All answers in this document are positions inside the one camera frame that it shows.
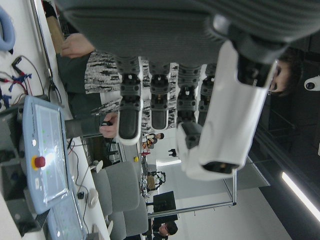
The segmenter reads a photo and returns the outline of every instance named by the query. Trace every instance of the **person in background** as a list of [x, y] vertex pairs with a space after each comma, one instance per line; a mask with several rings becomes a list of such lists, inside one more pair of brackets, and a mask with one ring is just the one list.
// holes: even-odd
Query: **person in background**
[[177, 224], [174, 221], [168, 221], [163, 224], [153, 224], [152, 230], [149, 229], [142, 235], [147, 236], [148, 240], [150, 239], [151, 235], [153, 235], [152, 240], [168, 240], [168, 237], [176, 234], [177, 231]]
[[147, 135], [145, 136], [145, 138], [146, 138], [147, 140], [150, 140], [153, 144], [156, 143], [155, 140], [164, 139], [164, 137], [165, 137], [165, 135], [164, 135], [162, 132], [157, 133], [157, 134], [155, 134], [155, 133], [149, 133], [149, 134], [147, 134]]

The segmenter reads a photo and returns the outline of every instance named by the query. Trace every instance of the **ceiling light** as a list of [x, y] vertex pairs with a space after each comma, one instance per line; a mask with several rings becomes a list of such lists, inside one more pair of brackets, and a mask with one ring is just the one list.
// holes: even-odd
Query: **ceiling light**
[[180, 164], [181, 160], [174, 160], [174, 161], [165, 161], [165, 162], [156, 162], [156, 166], [157, 167], [163, 167], [163, 166], [169, 166], [169, 165], [173, 165], [173, 164]]
[[282, 179], [286, 184], [288, 184], [295, 195], [297, 195], [297, 197], [320, 222], [320, 211], [315, 207], [315, 205], [313, 205], [313, 203], [307, 198], [307, 196], [299, 189], [299, 187], [290, 179], [290, 177], [285, 172], [282, 173]]

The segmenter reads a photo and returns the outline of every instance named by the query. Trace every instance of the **computer mouse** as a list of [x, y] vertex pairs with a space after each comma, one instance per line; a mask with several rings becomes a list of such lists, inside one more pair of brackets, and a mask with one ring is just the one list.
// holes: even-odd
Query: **computer mouse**
[[98, 191], [94, 188], [91, 188], [90, 192], [89, 192], [89, 196], [88, 196], [89, 208], [91, 208], [91, 209], [94, 208], [98, 202], [98, 199], [99, 199]]

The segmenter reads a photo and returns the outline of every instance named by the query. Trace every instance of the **robotic hand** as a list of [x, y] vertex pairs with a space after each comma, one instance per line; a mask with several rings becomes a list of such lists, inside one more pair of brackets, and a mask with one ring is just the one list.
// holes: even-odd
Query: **robotic hand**
[[[320, 29], [320, 2], [314, 0], [56, 2], [97, 50], [114, 55], [122, 75], [118, 136], [123, 144], [140, 138], [139, 57], [149, 61], [153, 75], [155, 129], [168, 121], [167, 65], [179, 64], [176, 149], [183, 170], [199, 180], [231, 177], [244, 166], [275, 60], [290, 42]], [[203, 64], [207, 79], [197, 123], [195, 89]]]

